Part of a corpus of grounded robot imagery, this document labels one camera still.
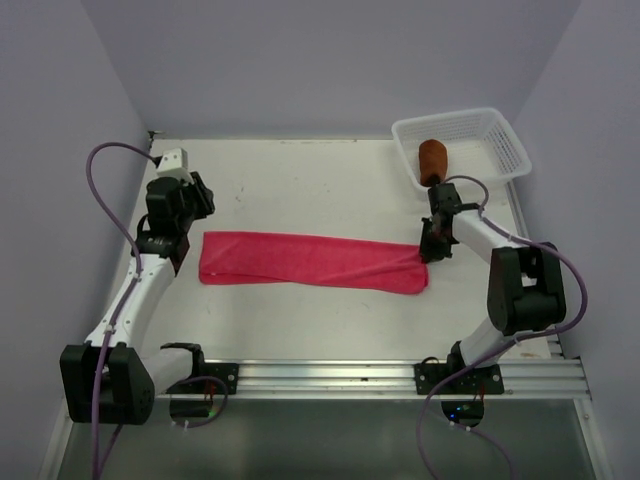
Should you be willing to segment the brown towel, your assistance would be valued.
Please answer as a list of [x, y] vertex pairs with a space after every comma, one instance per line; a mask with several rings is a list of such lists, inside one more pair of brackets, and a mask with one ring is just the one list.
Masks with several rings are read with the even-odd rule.
[[418, 150], [418, 160], [422, 186], [432, 187], [446, 179], [448, 151], [443, 143], [435, 139], [422, 142]]

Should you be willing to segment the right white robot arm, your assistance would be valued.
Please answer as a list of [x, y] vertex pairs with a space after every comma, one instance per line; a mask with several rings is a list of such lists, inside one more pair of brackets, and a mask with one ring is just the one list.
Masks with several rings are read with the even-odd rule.
[[489, 265], [487, 317], [447, 356], [447, 384], [464, 393], [480, 382], [480, 368], [497, 363], [500, 348], [520, 334], [543, 332], [564, 321], [560, 260], [549, 252], [550, 244], [531, 245], [491, 228], [481, 205], [463, 202], [452, 183], [432, 186], [428, 197], [431, 216], [422, 220], [422, 262], [448, 259], [454, 246], [464, 244]]

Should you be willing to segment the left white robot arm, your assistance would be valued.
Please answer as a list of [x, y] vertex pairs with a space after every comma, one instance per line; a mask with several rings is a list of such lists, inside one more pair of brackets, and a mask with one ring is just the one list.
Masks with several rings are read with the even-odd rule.
[[96, 328], [60, 356], [67, 407], [77, 423], [142, 425], [154, 399], [174, 385], [201, 390], [208, 379], [200, 345], [170, 342], [149, 358], [138, 348], [189, 251], [192, 224], [215, 211], [198, 172], [159, 177], [146, 186], [147, 212], [136, 227], [125, 280]]

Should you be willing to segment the pink towel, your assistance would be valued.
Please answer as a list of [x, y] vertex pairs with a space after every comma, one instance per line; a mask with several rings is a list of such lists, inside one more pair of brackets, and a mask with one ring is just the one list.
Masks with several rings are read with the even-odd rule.
[[416, 245], [242, 231], [203, 235], [205, 285], [299, 283], [415, 295], [429, 285]]

